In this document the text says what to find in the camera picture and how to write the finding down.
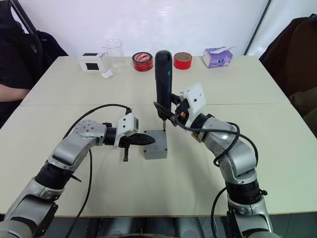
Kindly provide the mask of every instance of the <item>robotic arm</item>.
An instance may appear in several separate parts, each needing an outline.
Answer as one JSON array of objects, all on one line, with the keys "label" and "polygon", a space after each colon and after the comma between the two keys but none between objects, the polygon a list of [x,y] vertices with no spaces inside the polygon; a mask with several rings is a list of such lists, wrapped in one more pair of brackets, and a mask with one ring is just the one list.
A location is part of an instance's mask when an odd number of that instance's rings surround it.
[{"label": "robotic arm", "polygon": [[0,222],[0,238],[31,238],[42,236],[58,208],[55,201],[64,191],[73,173],[93,146],[112,145],[125,148],[124,161],[128,160],[130,144],[146,145],[155,140],[136,133],[139,121],[132,113],[118,122],[117,128],[109,123],[83,120],[63,139],[50,155],[40,172],[26,185]]},{"label": "robotic arm", "polygon": [[[159,115],[165,114],[174,126],[191,130],[196,140],[219,158],[215,164],[226,184],[227,217],[233,237],[279,237],[273,233],[266,210],[266,194],[259,188],[255,153],[240,139],[234,142],[238,128],[202,113],[206,100],[201,84],[187,88],[180,96],[172,94],[172,102],[177,105],[175,114],[154,102]],[[233,142],[234,146],[226,152]]]}]

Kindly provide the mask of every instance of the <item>table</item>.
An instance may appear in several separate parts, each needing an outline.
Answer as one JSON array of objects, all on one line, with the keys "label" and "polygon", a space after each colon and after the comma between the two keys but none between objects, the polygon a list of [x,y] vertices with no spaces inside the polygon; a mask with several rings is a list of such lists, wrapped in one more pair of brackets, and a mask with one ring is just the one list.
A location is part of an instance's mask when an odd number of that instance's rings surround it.
[{"label": "table", "polygon": [[[161,128],[154,106],[131,106],[140,131]],[[22,105],[0,130],[0,213],[5,213],[72,123],[91,105]],[[116,121],[120,108],[89,116]],[[315,170],[317,140],[290,104],[207,105],[206,113],[237,123],[259,150],[258,180],[269,213],[317,211]],[[99,146],[93,152],[93,183],[83,216],[207,216],[216,194],[224,187],[214,155],[178,127],[167,124],[168,158],[145,160],[142,148],[131,146],[129,162],[123,150]],[[86,158],[57,201],[57,215],[75,216],[87,191]],[[225,215],[223,194],[215,214]]]},{"label": "table", "polygon": [[[23,105],[151,105],[156,101],[155,70],[137,72],[130,57],[126,69],[104,79],[83,72],[76,57],[59,57],[35,85]],[[234,56],[228,67],[207,68],[193,57],[188,70],[173,67],[172,91],[179,94],[200,82],[207,104],[288,104],[288,99],[256,57]]]}]

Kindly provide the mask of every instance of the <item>glass beaker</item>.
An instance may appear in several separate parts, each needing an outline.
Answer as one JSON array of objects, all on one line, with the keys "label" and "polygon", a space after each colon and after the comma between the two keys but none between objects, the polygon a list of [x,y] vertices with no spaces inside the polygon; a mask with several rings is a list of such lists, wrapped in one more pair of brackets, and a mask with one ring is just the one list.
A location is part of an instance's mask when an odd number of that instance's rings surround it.
[{"label": "glass beaker", "polygon": [[125,67],[125,59],[122,51],[122,41],[109,39],[104,42],[103,49],[107,54],[107,63],[114,71],[121,71]]}]

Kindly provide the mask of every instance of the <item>red tape roll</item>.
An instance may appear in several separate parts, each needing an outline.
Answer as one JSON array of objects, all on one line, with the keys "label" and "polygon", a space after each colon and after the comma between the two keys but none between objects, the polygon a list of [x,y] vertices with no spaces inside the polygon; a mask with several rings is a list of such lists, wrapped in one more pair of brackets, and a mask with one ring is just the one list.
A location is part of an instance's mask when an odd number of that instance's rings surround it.
[{"label": "red tape roll", "polygon": [[174,66],[177,69],[188,69],[192,65],[192,56],[186,52],[179,52],[174,55]]},{"label": "red tape roll", "polygon": [[138,52],[132,56],[135,70],[145,72],[153,68],[153,57],[147,52]]}]

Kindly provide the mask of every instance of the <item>person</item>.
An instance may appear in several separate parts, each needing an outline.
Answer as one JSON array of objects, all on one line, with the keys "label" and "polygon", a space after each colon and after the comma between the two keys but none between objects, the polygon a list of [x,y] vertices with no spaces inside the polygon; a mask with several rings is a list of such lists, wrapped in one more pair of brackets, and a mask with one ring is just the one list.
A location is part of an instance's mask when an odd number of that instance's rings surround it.
[{"label": "person", "polygon": [[0,128],[35,83],[19,51],[0,37]]}]

